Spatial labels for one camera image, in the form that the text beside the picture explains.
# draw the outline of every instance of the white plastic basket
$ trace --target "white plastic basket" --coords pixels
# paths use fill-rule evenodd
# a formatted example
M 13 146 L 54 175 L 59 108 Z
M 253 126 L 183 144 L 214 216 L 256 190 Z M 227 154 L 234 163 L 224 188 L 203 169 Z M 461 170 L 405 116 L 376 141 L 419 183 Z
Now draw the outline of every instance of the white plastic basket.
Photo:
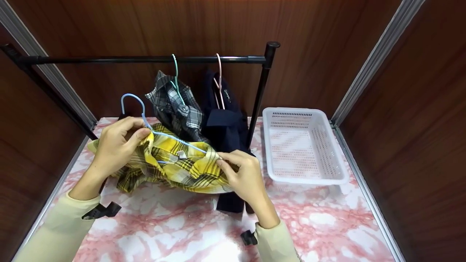
M 348 170 L 324 112 L 269 107 L 262 115 L 267 172 L 272 180 L 321 186 L 349 181 Z

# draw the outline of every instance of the pink marble surface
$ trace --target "pink marble surface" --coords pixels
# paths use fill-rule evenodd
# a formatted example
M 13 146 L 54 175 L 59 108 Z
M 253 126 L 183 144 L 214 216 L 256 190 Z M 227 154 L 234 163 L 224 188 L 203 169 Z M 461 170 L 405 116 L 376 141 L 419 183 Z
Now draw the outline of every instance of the pink marble surface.
M 115 121 L 100 119 L 95 134 L 100 136 L 102 129 Z M 262 164 L 267 192 L 303 261 L 394 261 L 348 165 L 346 185 L 309 188 L 276 184 L 267 176 L 261 131 L 259 118 L 251 148 Z M 82 151 L 57 198 L 72 188 L 93 157 L 87 148 Z M 95 221 L 75 262 L 260 261 L 256 247 L 245 247 L 240 239 L 243 231 L 254 230 L 255 215 L 232 217 L 218 212 L 215 195 L 149 183 L 128 194 L 115 186 L 116 180 L 109 179 L 101 203 L 114 201 L 122 209 L 114 218 Z

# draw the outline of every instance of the brown wood panel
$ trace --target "brown wood panel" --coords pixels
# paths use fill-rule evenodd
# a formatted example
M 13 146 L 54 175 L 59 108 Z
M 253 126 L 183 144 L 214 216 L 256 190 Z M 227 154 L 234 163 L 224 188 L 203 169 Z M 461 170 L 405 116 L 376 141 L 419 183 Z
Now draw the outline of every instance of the brown wood panel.
M 263 107 L 319 108 L 330 117 L 400 0 L 9 0 L 45 50 L 81 55 L 261 55 L 279 41 Z M 97 116 L 120 114 L 119 97 L 151 91 L 174 66 L 60 66 Z M 180 66 L 198 98 L 203 66 Z M 252 113 L 260 65 L 224 65 Z M 134 112 L 136 103 L 129 105 Z
M 464 260 L 465 9 L 426 1 L 342 124 L 413 261 Z
M 84 135 L 1 51 L 0 68 L 0 261 L 10 261 Z

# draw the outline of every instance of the black clothing rack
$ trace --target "black clothing rack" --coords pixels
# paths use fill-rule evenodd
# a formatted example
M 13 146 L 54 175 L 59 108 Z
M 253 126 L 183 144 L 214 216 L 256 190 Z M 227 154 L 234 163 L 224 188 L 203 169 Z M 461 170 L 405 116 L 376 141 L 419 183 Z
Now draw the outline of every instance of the black clothing rack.
M 275 50 L 280 47 L 279 42 L 267 42 L 264 55 L 247 55 L 247 56 L 221 56 L 222 63 L 246 63 L 262 64 L 259 86 L 254 101 L 254 109 L 251 117 L 251 123 L 247 134 L 248 146 L 254 135 L 257 117 L 259 116 L 260 103 L 264 95 L 264 89 L 267 83 L 269 71 L 274 61 Z M 41 64 L 76 64 L 76 63 L 173 63 L 172 56 L 97 56 L 97 57 L 49 57 L 49 56 L 23 56 L 12 44 L 6 44 L 0 47 L 1 50 L 18 66 L 26 75 L 36 83 L 47 96 L 54 101 L 69 118 L 71 118 L 81 130 L 92 140 L 97 136 L 86 125 L 85 121 L 74 111 L 69 103 L 52 88 L 41 75 L 33 68 L 33 65 Z M 177 57 L 178 63 L 217 63 L 217 56 L 191 56 Z

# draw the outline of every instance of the clothes hanger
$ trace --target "clothes hanger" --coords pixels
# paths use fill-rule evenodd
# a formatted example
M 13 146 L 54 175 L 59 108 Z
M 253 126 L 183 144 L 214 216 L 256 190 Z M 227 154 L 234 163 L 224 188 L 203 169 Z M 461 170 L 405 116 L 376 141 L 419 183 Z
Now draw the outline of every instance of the clothes hanger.
M 220 61 L 220 55 L 219 54 L 216 54 L 216 55 L 217 55 L 217 58 L 219 59 L 219 73 L 220 73 L 219 82 L 220 84 L 217 82 L 215 77 L 213 78 L 213 80 L 215 84 L 217 85 L 217 88 L 219 89 L 220 100 L 222 101 L 222 109 L 225 109 L 225 104 L 223 103 L 223 95 L 222 95 L 222 62 Z M 217 107 L 220 109 L 219 99 L 217 98 L 217 95 L 215 95 L 215 101 L 217 102 Z
M 173 88 L 176 90 L 176 92 L 178 93 L 178 96 L 179 98 L 181 99 L 181 103 L 183 103 L 184 105 L 185 104 L 185 101 L 183 100 L 180 92 L 179 92 L 179 88 L 178 88 L 178 63 L 176 62 L 176 57 L 174 54 L 172 54 L 173 56 L 173 60 L 175 61 L 175 69 L 176 69 L 176 76 L 175 76 L 175 83 L 173 83 L 173 81 L 170 81 L 170 83 L 173 85 Z
M 156 135 L 161 135 L 161 136 L 165 136 L 165 137 L 172 138 L 172 139 L 174 139 L 174 140 L 176 140 L 176 141 L 178 141 L 178 142 L 180 142 L 180 143 L 182 143 L 182 144 L 184 144 L 184 145 L 187 145 L 187 146 L 189 146 L 189 147 L 191 147 L 191 148 L 193 148 L 193 149 L 195 149 L 195 150 L 197 150 L 197 151 L 199 151 L 199 152 L 202 152 L 202 153 L 206 154 L 206 152 L 205 152 L 204 150 L 202 150 L 202 149 L 200 149 L 200 148 L 197 148 L 197 147 L 193 146 L 192 144 L 187 143 L 187 142 L 185 142 L 185 141 L 183 141 L 183 140 L 181 140 L 181 139 L 179 139 L 179 138 L 176 138 L 176 137 L 174 137 L 174 136 L 172 136 L 172 135 L 165 134 L 165 133 L 162 133 L 162 132 L 155 132 L 155 131 L 152 129 L 152 127 L 151 127 L 151 125 L 149 124 L 149 122 L 147 122 L 147 119 L 146 119 L 146 117 L 145 117 L 145 106 L 144 106 L 144 102 L 143 102 L 138 96 L 136 96 L 136 95 L 133 95 L 133 94 L 131 94 L 131 93 L 127 93 L 127 94 L 122 95 L 122 97 L 121 97 L 121 111 L 122 111 L 123 114 L 124 114 L 124 103 L 123 103 L 123 100 L 124 100 L 125 97 L 133 97 L 133 98 L 135 98 L 136 100 L 139 101 L 139 103 L 141 104 L 141 106 L 142 106 L 142 108 L 143 108 L 143 113 L 142 113 L 141 115 L 142 115 L 142 118 L 143 118 L 143 120 L 144 120 L 144 124 L 145 124 L 145 126 L 146 126 L 147 128 L 149 128 L 149 129 L 152 131 L 152 133 L 154 133 L 154 134 L 156 134 Z

